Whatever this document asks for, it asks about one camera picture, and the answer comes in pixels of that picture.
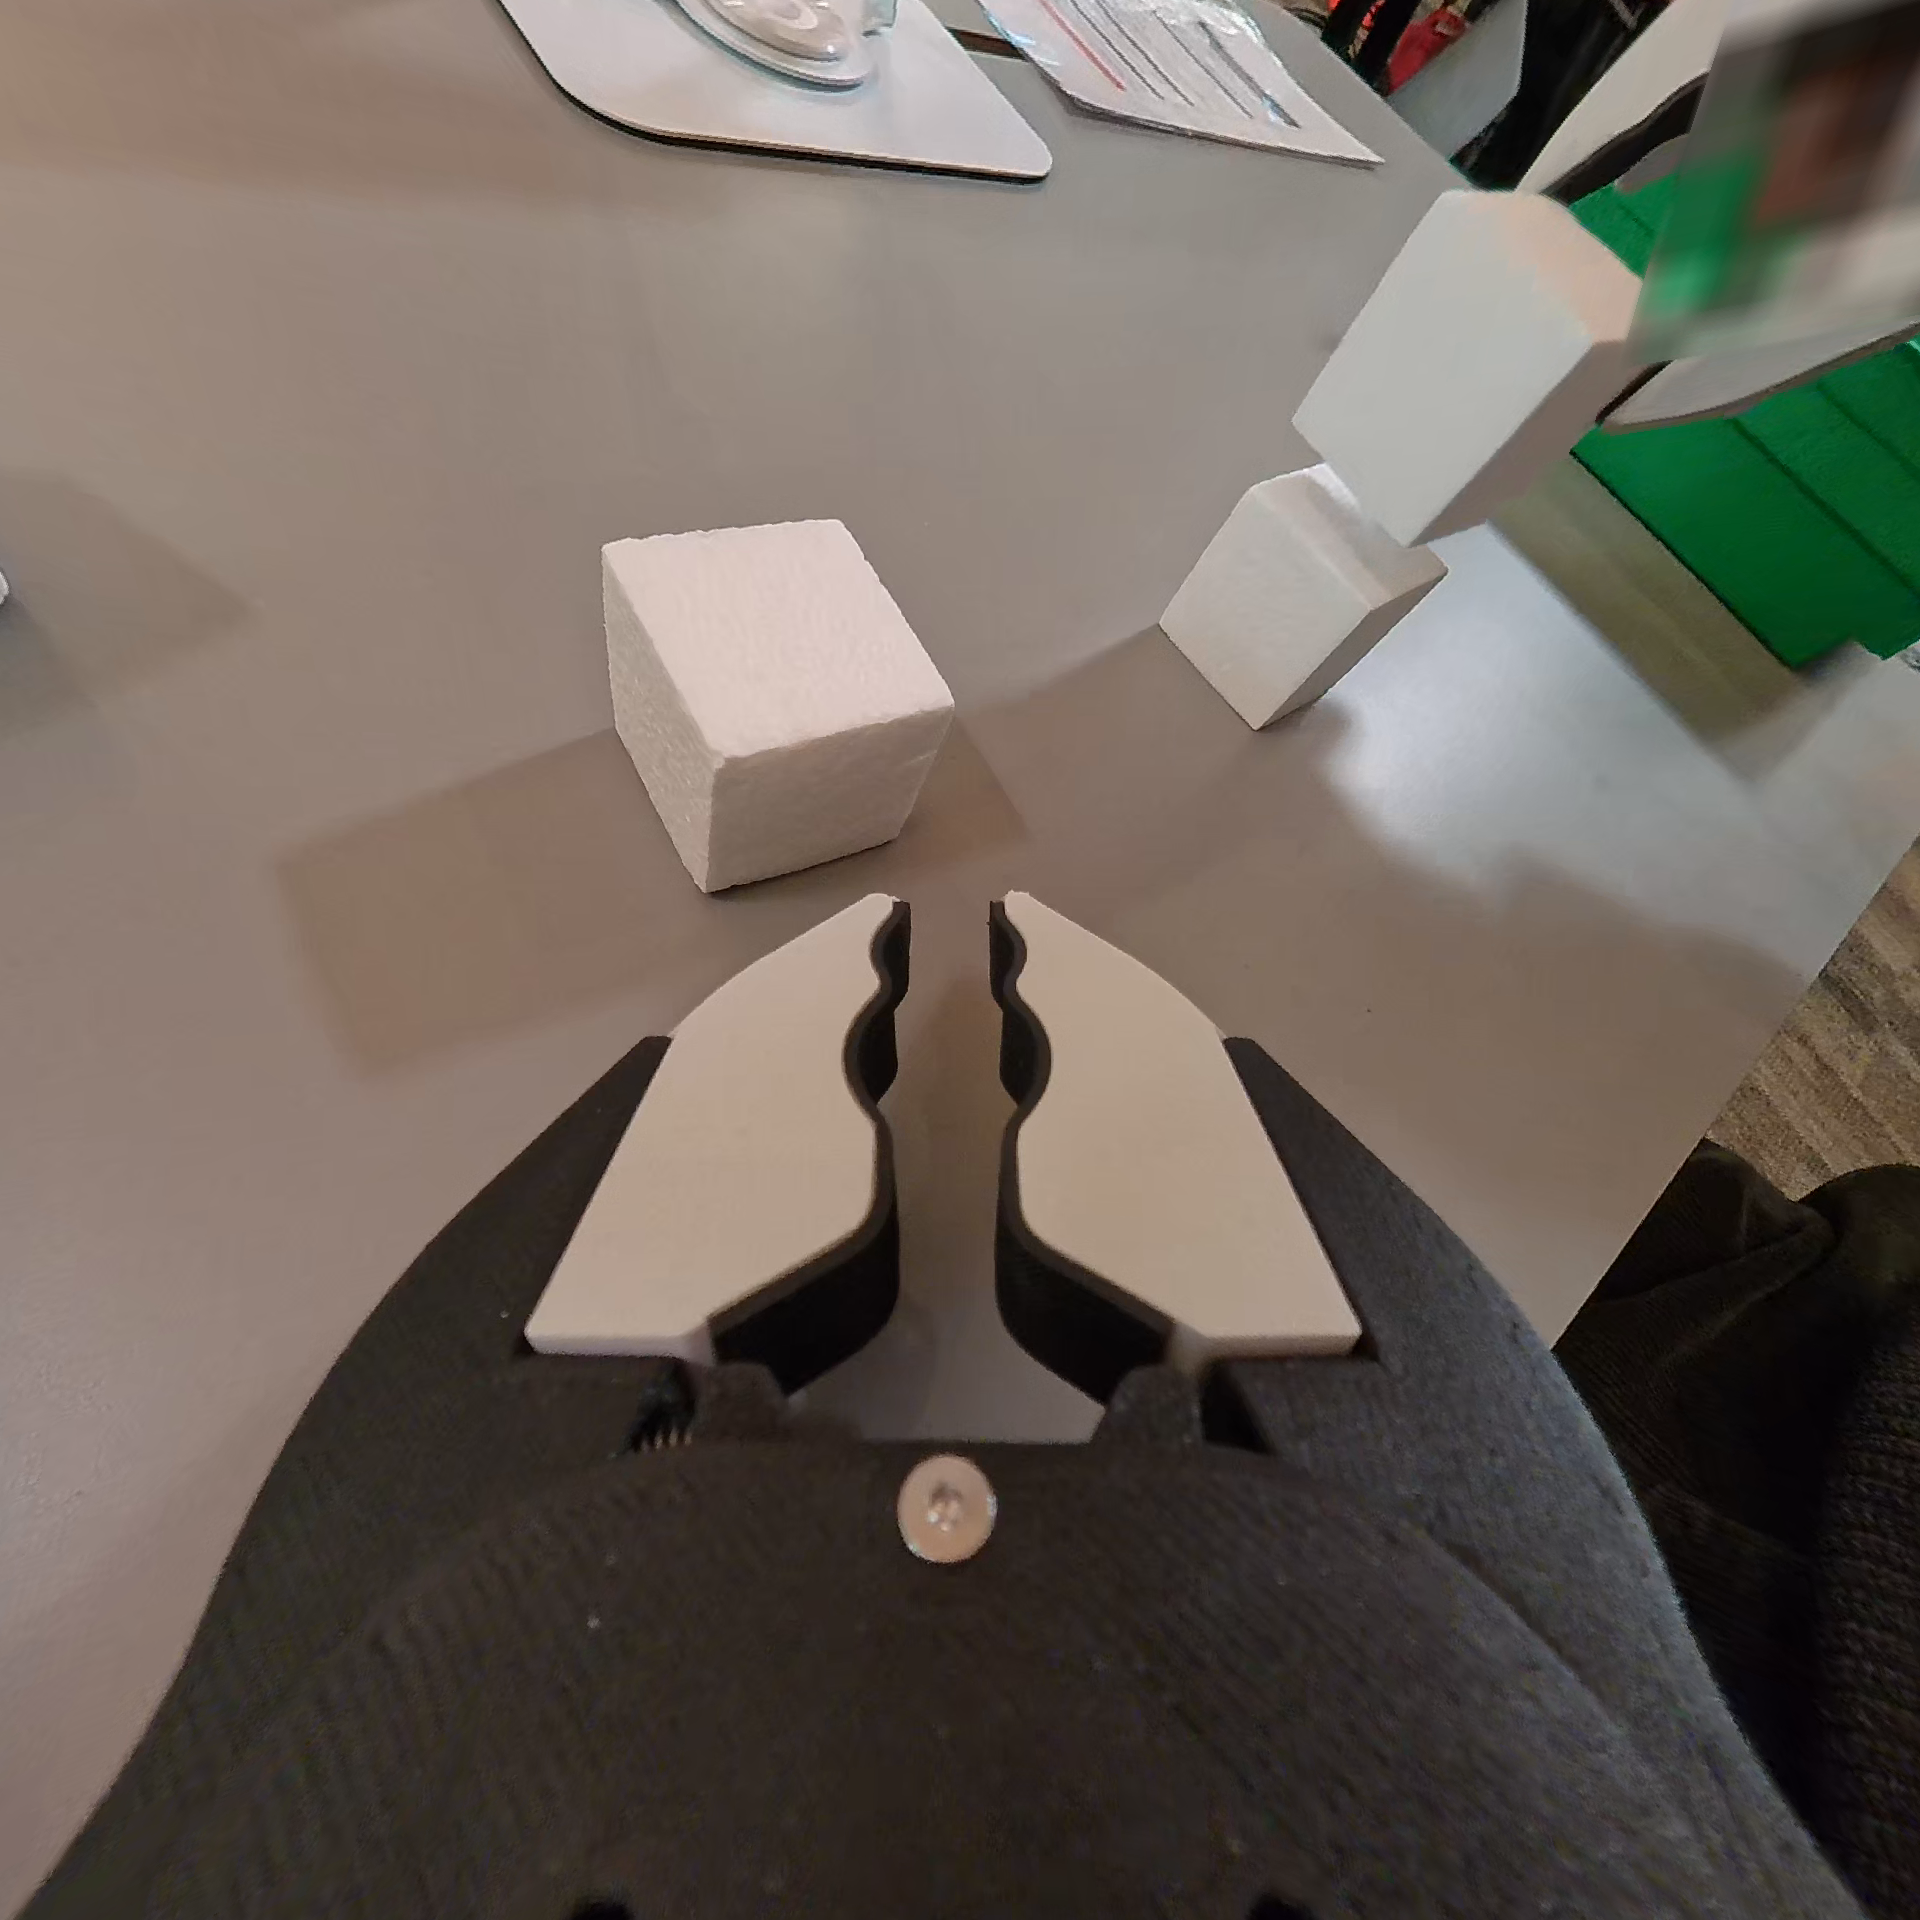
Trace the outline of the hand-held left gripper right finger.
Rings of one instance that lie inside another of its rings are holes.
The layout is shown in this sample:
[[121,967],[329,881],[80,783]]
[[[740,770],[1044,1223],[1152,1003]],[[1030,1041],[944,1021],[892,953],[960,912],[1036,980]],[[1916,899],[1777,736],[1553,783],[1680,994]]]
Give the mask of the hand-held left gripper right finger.
[[1026,891],[991,903],[990,977],[1015,1345],[1101,1405],[1144,1367],[1356,1356],[1360,1316],[1216,1021]]

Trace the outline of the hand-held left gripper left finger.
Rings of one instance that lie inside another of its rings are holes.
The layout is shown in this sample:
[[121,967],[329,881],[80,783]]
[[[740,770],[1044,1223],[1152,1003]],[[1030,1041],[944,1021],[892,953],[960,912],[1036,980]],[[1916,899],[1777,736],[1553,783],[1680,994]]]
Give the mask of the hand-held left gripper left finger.
[[526,1320],[535,1354],[749,1363],[792,1395],[874,1340],[908,948],[908,903],[864,896],[678,1021]]

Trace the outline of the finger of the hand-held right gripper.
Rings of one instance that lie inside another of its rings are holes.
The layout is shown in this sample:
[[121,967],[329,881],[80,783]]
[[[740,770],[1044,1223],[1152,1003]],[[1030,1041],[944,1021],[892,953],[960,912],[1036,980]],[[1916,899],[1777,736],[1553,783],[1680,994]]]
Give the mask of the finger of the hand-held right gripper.
[[1886,330],[1845,328],[1797,343],[1686,354],[1637,375],[1598,415],[1598,428],[1625,435],[1655,425],[1740,417],[1762,400],[1905,346],[1916,331],[1917,320],[1904,320]]
[[1615,184],[1690,130],[1705,81],[1705,68],[1652,74],[1615,61],[1551,133],[1516,193],[1580,202]]

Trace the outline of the grey desk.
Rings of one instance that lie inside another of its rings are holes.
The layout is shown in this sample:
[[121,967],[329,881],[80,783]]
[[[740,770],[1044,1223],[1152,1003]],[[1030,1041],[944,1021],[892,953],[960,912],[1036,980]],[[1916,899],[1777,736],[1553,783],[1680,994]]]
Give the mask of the grey desk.
[[[638,1041],[909,901],[902,1297],[818,1404],[1077,1440],[991,1297],[1010,890],[1257,1041],[1545,1337],[1916,839],[1916,674],[1781,669],[1575,464],[1249,731],[1158,631],[1448,167],[986,75],[1036,188],[624,136],[496,5],[5,5],[5,1913],[329,1365]],[[839,520],[956,721],[702,896],[600,544]]]

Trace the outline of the green plastic bin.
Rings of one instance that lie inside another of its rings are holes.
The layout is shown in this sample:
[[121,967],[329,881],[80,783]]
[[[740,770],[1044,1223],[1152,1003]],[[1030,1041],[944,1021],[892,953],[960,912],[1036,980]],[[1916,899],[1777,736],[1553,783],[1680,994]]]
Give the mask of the green plastic bin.
[[1573,456],[1784,666],[1916,647],[1916,340],[1736,417],[1594,428]]

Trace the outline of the grey chair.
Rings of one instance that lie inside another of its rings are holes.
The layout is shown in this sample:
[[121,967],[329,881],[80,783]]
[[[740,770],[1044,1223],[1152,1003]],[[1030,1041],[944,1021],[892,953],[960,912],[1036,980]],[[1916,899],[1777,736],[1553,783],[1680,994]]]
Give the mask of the grey chair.
[[1455,171],[1517,101],[1529,45],[1553,5],[1492,2],[1385,97],[1400,124]]

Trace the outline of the clear sleeve with printed sheet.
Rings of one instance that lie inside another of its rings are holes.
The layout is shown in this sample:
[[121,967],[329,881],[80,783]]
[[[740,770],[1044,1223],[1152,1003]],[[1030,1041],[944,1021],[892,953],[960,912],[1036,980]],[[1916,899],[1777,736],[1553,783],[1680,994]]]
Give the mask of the clear sleeve with printed sheet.
[[1288,75],[1236,5],[991,2],[980,12],[1094,116],[1249,153],[1352,169],[1383,162]]

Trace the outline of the person's dark trousers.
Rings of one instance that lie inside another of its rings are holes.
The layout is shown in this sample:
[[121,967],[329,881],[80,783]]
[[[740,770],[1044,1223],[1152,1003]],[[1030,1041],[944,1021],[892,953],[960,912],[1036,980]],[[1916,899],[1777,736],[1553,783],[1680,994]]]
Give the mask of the person's dark trousers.
[[1766,1773],[1917,1916],[1917,1170],[1701,1144],[1553,1352]]

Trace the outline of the silver document stand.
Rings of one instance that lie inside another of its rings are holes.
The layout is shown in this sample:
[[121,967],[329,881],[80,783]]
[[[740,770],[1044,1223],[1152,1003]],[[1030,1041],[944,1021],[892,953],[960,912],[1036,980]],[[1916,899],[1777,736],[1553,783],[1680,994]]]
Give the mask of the silver document stand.
[[925,5],[504,2],[592,116],[662,141],[1040,184],[1044,140]]

